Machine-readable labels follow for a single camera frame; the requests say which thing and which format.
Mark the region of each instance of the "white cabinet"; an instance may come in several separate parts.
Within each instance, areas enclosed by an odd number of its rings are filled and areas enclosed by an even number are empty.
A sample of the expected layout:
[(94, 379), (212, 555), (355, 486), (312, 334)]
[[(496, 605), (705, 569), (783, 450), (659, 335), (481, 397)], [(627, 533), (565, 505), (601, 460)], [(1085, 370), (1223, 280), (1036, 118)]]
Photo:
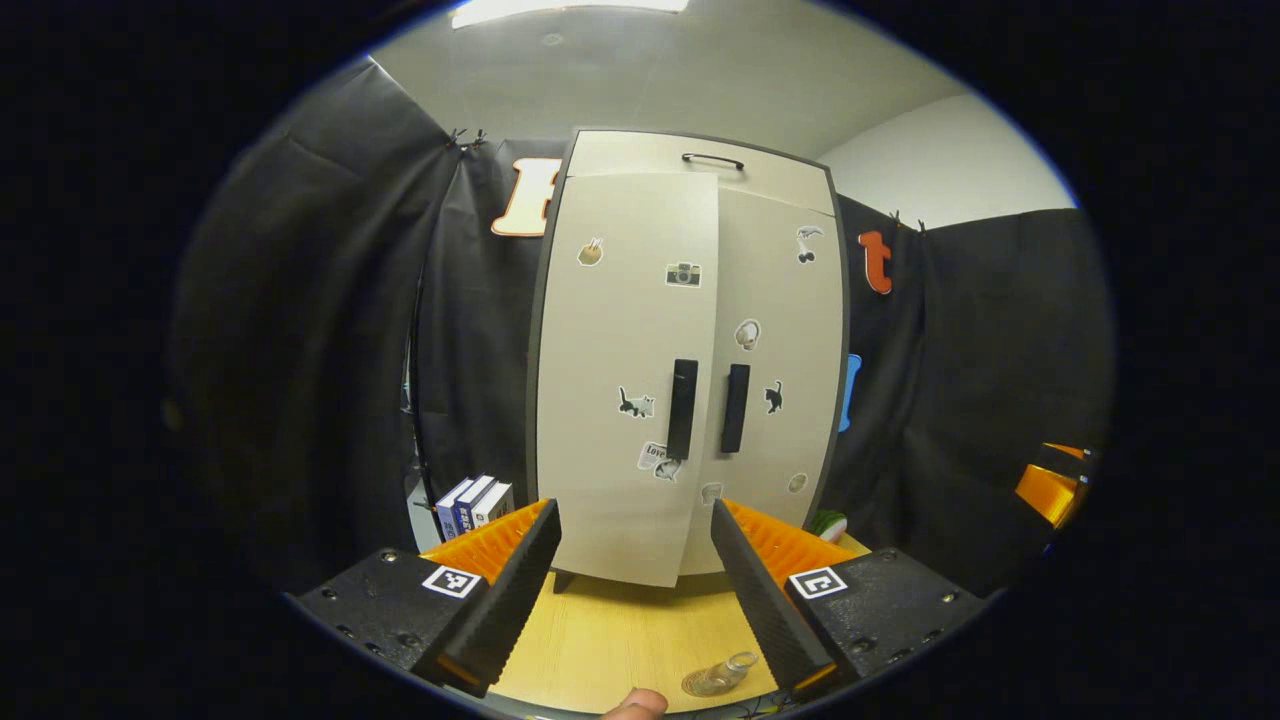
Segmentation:
[(553, 568), (672, 587), (723, 569), (714, 497), (795, 525), (814, 510), (846, 357), (835, 192), (812, 163), (649, 132), (579, 131), (564, 167), (534, 302), (531, 489), (559, 502)]

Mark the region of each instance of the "person's finger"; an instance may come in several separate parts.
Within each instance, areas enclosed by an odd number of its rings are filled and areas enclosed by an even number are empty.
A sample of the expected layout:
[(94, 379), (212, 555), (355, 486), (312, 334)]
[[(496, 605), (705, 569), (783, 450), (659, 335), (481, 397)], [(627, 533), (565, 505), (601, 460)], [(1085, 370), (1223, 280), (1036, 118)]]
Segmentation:
[(667, 698), (657, 691), (634, 688), (623, 701), (602, 716), (602, 720), (653, 720), (667, 711)]
[(600, 720), (660, 720), (662, 712), (654, 712), (643, 705), (625, 705), (600, 715)]

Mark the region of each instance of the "wooden table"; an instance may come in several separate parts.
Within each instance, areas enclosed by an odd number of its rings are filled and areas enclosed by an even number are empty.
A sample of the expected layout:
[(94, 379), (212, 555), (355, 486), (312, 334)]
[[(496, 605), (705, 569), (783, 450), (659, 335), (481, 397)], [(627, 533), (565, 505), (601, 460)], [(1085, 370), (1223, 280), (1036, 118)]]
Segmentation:
[[(870, 552), (841, 536), (838, 544)], [(502, 678), (492, 691), (534, 705), (607, 712), (634, 687), (667, 696), (668, 712), (687, 712), (778, 689), (723, 573), (689, 575), (675, 588), (576, 577), (552, 593), (548, 574)], [(685, 675), (754, 652), (760, 661), (733, 691), (694, 697)]]

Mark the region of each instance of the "wall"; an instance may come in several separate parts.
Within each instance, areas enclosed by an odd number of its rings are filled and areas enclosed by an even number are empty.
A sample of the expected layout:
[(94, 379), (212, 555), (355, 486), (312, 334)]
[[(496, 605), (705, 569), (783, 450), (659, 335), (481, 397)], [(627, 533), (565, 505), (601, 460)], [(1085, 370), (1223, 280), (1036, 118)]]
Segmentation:
[(827, 151), (836, 191), (904, 224), (936, 228), (1029, 210), (1075, 208), (1021, 132), (974, 95), (904, 113)]

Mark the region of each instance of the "black handle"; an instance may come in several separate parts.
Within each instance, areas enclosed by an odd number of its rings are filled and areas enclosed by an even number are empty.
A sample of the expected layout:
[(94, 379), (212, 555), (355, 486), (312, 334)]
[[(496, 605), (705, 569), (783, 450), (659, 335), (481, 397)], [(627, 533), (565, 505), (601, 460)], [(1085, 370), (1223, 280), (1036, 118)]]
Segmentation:
[(746, 420), (746, 391), (751, 378), (750, 365), (728, 366), (728, 393), (724, 401), (724, 430), (721, 452), (737, 452), (742, 447), (742, 423)]
[(746, 165), (744, 165), (742, 163), (740, 163), (737, 160), (733, 160), (733, 159), (730, 159), (730, 158), (721, 158), (719, 155), (703, 155), (701, 152), (685, 152), (684, 155), (680, 156), (680, 159), (684, 160), (684, 161), (686, 161), (686, 163), (692, 163), (694, 158), (707, 158), (708, 160), (721, 160), (721, 161), (724, 161), (724, 163), (733, 163), (733, 167), (736, 167), (740, 170), (746, 167)]
[(671, 421), (667, 424), (667, 457), (689, 459), (694, 434), (694, 396), (698, 392), (698, 360), (676, 360), (671, 379)]

